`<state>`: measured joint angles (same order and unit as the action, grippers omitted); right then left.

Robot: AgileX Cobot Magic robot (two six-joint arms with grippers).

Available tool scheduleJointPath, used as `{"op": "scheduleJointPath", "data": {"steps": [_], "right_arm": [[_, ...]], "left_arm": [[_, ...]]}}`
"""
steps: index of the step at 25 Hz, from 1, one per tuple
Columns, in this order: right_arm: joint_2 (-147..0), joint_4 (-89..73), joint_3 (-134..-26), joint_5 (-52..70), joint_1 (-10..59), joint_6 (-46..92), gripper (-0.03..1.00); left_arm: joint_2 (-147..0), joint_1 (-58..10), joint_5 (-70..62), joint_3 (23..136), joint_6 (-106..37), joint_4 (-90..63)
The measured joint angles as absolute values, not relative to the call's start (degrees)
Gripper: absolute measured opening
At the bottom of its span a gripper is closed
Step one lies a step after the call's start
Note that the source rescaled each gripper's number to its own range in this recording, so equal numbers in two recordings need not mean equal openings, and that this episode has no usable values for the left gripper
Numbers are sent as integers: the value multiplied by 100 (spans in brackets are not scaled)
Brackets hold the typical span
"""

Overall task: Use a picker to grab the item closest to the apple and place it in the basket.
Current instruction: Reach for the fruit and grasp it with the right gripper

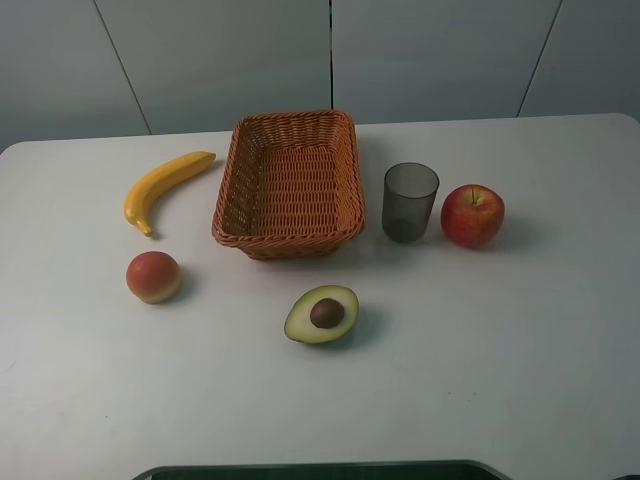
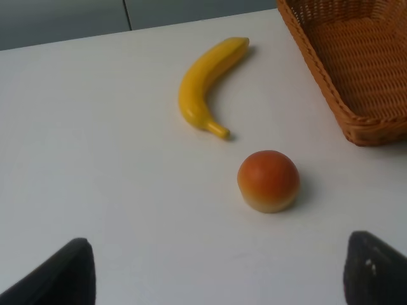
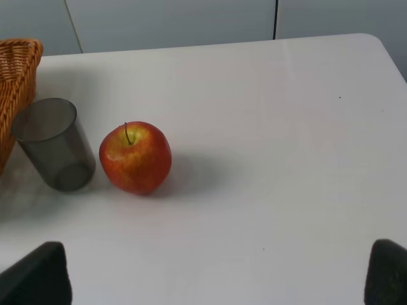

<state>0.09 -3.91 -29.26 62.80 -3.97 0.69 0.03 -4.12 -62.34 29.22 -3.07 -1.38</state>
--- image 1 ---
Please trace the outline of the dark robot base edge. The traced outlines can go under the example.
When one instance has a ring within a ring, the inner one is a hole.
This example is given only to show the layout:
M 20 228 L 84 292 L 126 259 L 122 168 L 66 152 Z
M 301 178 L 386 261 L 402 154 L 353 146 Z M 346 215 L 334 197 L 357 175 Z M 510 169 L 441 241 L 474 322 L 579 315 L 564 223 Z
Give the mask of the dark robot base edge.
M 470 460 L 156 467 L 136 479 L 507 479 Z

